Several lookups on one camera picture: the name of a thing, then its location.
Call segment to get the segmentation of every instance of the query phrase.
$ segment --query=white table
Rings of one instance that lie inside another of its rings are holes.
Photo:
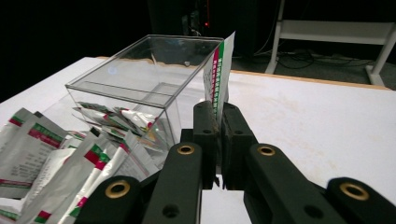
[[[67,95],[65,83],[102,61],[83,58],[4,101],[0,122],[21,107],[45,111]],[[279,147],[310,181],[326,187],[352,177],[396,204],[396,92],[373,88],[232,71],[229,102],[261,143]],[[204,190],[201,223],[249,223],[242,198],[242,191]]]

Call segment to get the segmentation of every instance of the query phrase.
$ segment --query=red stripe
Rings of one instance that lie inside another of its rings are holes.
[[[216,77],[218,75],[218,62],[219,62],[219,48],[216,48],[213,54],[213,63],[212,63],[212,102],[215,99],[215,85],[216,85]]]
[[[90,162],[92,162],[93,164],[96,164],[99,161],[99,156],[96,155],[94,152],[92,152],[91,150],[89,150],[85,156],[84,156],[87,160],[89,160]]]
[[[19,122],[19,121],[15,120],[15,119],[10,119],[8,122],[17,125],[18,127],[22,126],[22,122]]]
[[[107,162],[105,162],[105,161],[98,161],[95,164],[95,168],[98,170],[103,170],[105,168],[106,164],[107,164]]]
[[[44,219],[49,219],[51,213],[48,213],[46,211],[40,211],[40,213],[38,214],[39,217],[42,217]]]

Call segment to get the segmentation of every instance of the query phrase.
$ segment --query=clear plastic bin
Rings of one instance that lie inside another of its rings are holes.
[[[193,106],[205,99],[204,67],[222,41],[147,35],[66,88],[75,103],[124,107],[156,117],[141,139],[154,138],[160,142],[157,149],[168,150],[179,141],[181,129],[192,128]]]

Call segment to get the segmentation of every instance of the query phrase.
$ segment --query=printed label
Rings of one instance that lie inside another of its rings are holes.
[[[16,116],[13,116],[8,122],[17,125],[18,127],[21,127],[24,123],[22,119],[19,119]]]
[[[40,211],[38,216],[35,218],[35,222],[38,223],[46,223],[47,220],[50,218],[51,213],[45,212],[45,211]]]
[[[204,73],[205,95],[206,99],[212,102],[215,116],[218,114],[219,107],[219,89],[221,68],[224,53],[224,42],[213,53],[212,64],[208,71]]]
[[[70,212],[70,217],[77,217],[79,212],[81,211],[81,207],[84,206],[85,202],[87,202],[86,197],[82,197],[82,199],[78,202],[77,206]]]
[[[93,164],[96,164],[99,161],[101,153],[102,149],[97,145],[93,145],[93,147],[85,154],[84,157]]]
[[[63,141],[61,136],[52,133],[50,130],[36,123],[35,126],[28,133],[33,138],[40,139],[42,142],[49,144],[53,147],[59,147]]]

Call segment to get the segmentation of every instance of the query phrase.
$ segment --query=packet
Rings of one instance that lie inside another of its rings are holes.
[[[17,111],[0,131],[0,154],[7,146],[7,143],[14,137],[15,133],[20,129],[22,124],[28,120],[33,113],[25,108]]]
[[[0,198],[0,223],[15,223],[21,214],[21,200]]]
[[[105,180],[113,176],[116,171],[119,170],[124,161],[128,158],[132,148],[137,144],[137,139],[134,134],[128,132],[123,140],[123,143],[119,145],[114,156],[107,162],[106,166],[101,170],[99,175],[94,179],[93,183],[86,190],[81,190],[76,199],[73,201],[71,206],[68,207],[62,218],[57,223],[74,223],[78,214],[87,202],[88,198],[93,194],[96,188]]]
[[[132,143],[126,142],[126,144],[131,149],[129,156],[124,160],[115,175],[133,176],[137,180],[142,181],[160,170],[155,160],[150,157],[139,142],[136,142],[133,147],[129,145]]]
[[[92,184],[98,179],[98,176],[102,173],[106,164],[112,160],[111,158],[114,156],[116,150],[114,146],[107,146],[107,148],[100,153],[99,160],[96,162],[88,178],[84,181],[82,187],[68,196],[68,199],[50,216],[48,223],[64,223],[68,214],[73,211],[75,205],[80,202],[86,191],[88,191],[92,187]]]
[[[92,128],[67,162],[26,207],[17,223],[45,223],[71,193],[81,189],[108,144],[106,134]]]
[[[56,175],[58,170],[64,165],[67,159],[76,150],[75,147],[53,150],[46,159],[40,173],[38,174],[33,186],[25,197],[21,213],[25,212],[26,207],[32,202],[32,200],[40,193],[40,191],[46,186],[50,180]]]
[[[7,143],[0,157],[0,197],[23,198],[46,158],[58,149],[67,131],[35,112]]]
[[[163,128],[158,125],[158,123],[161,123],[160,119],[154,115],[124,107],[114,107],[114,110],[124,116],[128,121],[132,122],[134,126],[138,127],[144,133],[141,139],[146,142],[145,145],[148,148],[161,152],[170,148],[166,141],[166,134]]]
[[[204,67],[205,99],[212,102],[218,124],[221,124],[224,102],[228,101],[228,79],[233,58],[234,36],[235,32],[215,49]]]
[[[106,126],[113,126],[124,131],[131,130],[134,134],[141,136],[144,132],[141,131],[132,122],[128,122],[124,117],[114,111],[109,110],[104,105],[90,104],[85,102],[78,102],[82,107],[74,107],[83,116]]]

